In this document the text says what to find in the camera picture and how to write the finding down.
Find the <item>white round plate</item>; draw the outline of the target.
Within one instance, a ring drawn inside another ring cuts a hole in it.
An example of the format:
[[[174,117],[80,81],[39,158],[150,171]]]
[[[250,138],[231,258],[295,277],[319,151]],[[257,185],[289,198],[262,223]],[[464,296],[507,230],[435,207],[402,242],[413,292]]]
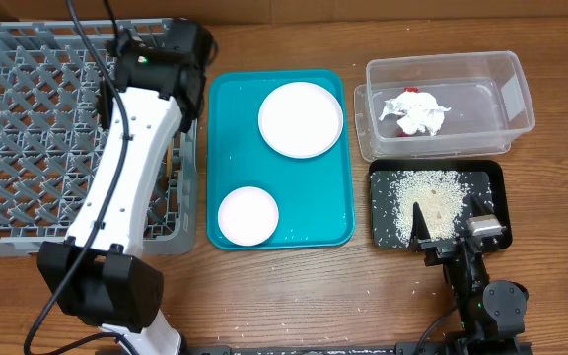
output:
[[[294,159],[326,153],[339,139],[343,125],[336,97],[309,82],[279,86],[267,95],[258,112],[263,140],[277,153]]]

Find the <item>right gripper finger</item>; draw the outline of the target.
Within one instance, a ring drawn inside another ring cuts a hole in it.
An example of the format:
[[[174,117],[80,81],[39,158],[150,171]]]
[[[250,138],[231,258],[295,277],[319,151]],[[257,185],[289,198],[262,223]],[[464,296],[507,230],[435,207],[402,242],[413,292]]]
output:
[[[482,200],[476,194],[471,194],[469,196],[469,202],[473,217],[481,217],[494,214],[493,209],[488,206],[488,203]]]
[[[431,242],[431,237],[426,225],[425,218],[417,202],[413,203],[412,228],[408,249],[412,252],[420,252],[423,246]]]

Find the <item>red snack wrapper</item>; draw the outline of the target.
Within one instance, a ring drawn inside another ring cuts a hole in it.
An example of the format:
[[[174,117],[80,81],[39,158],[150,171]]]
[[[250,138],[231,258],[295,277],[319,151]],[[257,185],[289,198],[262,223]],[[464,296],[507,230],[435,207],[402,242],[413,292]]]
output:
[[[417,87],[405,87],[403,91],[418,93],[419,89]],[[408,136],[411,136],[411,134],[407,134],[403,130],[400,130],[400,132],[397,134],[397,137],[408,137]]]

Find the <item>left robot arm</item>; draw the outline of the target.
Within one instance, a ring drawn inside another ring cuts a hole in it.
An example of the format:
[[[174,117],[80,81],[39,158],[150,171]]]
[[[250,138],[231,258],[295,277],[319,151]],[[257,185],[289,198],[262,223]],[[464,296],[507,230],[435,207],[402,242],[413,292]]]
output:
[[[41,244],[37,267],[52,296],[33,324],[32,340],[53,306],[112,338],[128,354],[179,354],[180,334],[163,316],[161,271],[141,258],[151,195],[177,132],[202,113],[206,69],[217,45],[189,20],[172,22],[160,47],[123,31],[106,79],[110,127],[91,188],[63,241]]]

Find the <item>white napkin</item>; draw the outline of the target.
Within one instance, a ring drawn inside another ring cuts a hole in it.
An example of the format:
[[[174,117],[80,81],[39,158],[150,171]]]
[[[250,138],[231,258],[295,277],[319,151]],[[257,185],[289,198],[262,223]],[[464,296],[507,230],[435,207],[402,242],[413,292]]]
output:
[[[435,136],[450,110],[450,107],[439,106],[430,93],[404,91],[396,98],[385,101],[379,121],[388,115],[395,115],[398,116],[396,124],[405,134],[428,133]]]

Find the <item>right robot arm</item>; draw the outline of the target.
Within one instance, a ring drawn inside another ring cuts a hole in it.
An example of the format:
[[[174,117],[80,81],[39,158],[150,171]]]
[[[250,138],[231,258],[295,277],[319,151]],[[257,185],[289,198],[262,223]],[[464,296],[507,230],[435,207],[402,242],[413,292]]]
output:
[[[470,198],[467,230],[447,240],[431,239],[424,215],[413,205],[408,248],[425,254],[427,266],[441,265],[455,304],[424,331],[413,354],[532,354],[518,336],[525,331],[529,292],[512,281],[492,281],[483,256],[500,248],[507,228],[485,202]]]

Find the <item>pink shallow bowl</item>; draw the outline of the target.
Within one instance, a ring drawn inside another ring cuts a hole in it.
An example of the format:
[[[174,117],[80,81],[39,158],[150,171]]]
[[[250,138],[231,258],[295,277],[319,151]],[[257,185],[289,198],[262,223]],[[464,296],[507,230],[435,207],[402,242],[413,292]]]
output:
[[[217,221],[223,236],[241,247],[257,246],[268,240],[279,223],[275,199],[255,186],[240,187],[221,202]]]

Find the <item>wooden chopstick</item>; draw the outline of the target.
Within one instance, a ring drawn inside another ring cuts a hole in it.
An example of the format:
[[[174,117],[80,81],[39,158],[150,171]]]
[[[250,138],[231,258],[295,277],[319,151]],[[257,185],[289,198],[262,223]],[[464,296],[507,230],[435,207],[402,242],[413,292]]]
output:
[[[166,158],[165,158],[165,177],[167,180],[171,179],[172,176],[172,159],[173,159],[173,142],[168,144],[166,150]]]

